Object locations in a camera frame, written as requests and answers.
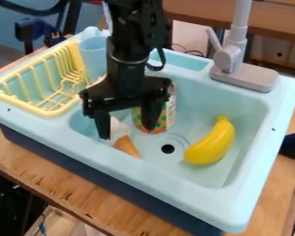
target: faucet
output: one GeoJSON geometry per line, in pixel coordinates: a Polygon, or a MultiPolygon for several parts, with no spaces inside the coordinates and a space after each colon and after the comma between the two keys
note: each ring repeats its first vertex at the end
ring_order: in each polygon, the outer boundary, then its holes
{"type": "Polygon", "coordinates": [[[253,0],[236,0],[230,35],[222,46],[214,30],[206,30],[215,48],[214,65],[210,69],[212,79],[260,92],[269,92],[276,85],[277,71],[243,63],[246,50],[248,18],[253,0]]]}

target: sink rim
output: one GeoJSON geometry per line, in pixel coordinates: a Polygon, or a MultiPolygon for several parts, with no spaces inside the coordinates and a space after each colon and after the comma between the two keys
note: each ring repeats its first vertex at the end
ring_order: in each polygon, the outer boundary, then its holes
{"type": "MultiPolygon", "coordinates": [[[[165,171],[156,170],[148,163],[142,164],[142,160],[133,159],[119,150],[106,147],[100,143],[94,145],[94,142],[89,140],[89,138],[71,130],[71,128],[67,129],[68,117],[79,109],[79,104],[75,105],[65,115],[43,120],[40,117],[0,101],[0,123],[74,159],[79,157],[79,161],[170,203],[224,231],[240,232],[245,229],[254,210],[256,201],[266,182],[266,177],[270,172],[288,127],[289,119],[295,106],[295,79],[280,76],[279,83],[274,88],[274,91],[261,94],[210,79],[205,74],[208,73],[212,62],[208,59],[199,58],[199,60],[206,60],[210,63],[199,72],[175,66],[175,74],[181,73],[183,77],[188,79],[195,79],[201,83],[218,86],[221,89],[232,90],[239,94],[244,94],[244,96],[252,96],[262,100],[269,107],[276,107],[276,109],[269,109],[252,143],[252,146],[258,145],[261,147],[260,150],[255,148],[247,152],[246,158],[239,169],[238,176],[223,188],[205,188],[196,183],[187,182],[169,175],[165,171]],[[12,107],[12,110],[6,115],[6,110],[9,107],[12,107]],[[30,119],[30,123],[24,122],[24,120],[28,119],[30,119]],[[273,125],[276,127],[276,132],[271,130],[273,125]],[[51,129],[57,129],[58,132],[52,133],[50,132],[51,129]],[[70,136],[76,136],[79,142],[67,145],[67,142],[70,142],[70,136]],[[267,148],[270,144],[273,144],[276,148],[267,148]],[[89,153],[92,151],[104,154],[100,155],[95,161],[89,157],[89,153]],[[153,183],[151,176],[158,180],[153,183]],[[171,190],[164,189],[164,186],[169,188],[171,185],[174,185],[175,188],[171,190]]],[[[164,73],[172,73],[172,67],[173,65],[167,65],[164,73]]]]}

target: light blue cup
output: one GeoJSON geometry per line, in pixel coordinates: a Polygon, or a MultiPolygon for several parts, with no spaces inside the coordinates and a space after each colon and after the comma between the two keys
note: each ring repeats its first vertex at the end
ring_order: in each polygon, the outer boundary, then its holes
{"type": "Polygon", "coordinates": [[[89,81],[94,82],[106,73],[106,37],[92,37],[78,45],[89,81]]]}

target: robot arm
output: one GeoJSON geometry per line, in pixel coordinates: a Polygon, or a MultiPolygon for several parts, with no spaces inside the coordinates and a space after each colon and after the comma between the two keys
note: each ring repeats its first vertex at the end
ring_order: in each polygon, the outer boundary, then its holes
{"type": "Polygon", "coordinates": [[[145,66],[160,70],[165,65],[162,46],[167,40],[166,18],[160,0],[106,0],[112,17],[112,36],[107,39],[107,77],[80,92],[84,114],[95,120],[99,136],[110,138],[109,112],[141,107],[142,124],[153,130],[171,81],[147,77],[145,66]],[[157,48],[161,66],[148,65],[157,48]]]}

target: faucet handle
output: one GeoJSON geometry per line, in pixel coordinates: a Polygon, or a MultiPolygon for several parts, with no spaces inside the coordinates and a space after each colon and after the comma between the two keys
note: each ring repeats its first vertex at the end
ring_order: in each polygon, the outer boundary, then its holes
{"type": "Polygon", "coordinates": [[[231,44],[222,47],[218,41],[216,33],[211,28],[206,30],[206,34],[216,50],[216,53],[213,56],[215,65],[225,73],[234,72],[238,63],[241,62],[241,49],[231,44]]]}
{"type": "Polygon", "coordinates": [[[216,32],[214,30],[212,30],[211,27],[206,29],[206,35],[209,38],[210,42],[212,43],[216,52],[223,50],[221,43],[219,43],[219,41],[218,41],[218,37],[217,37],[216,32]]]}

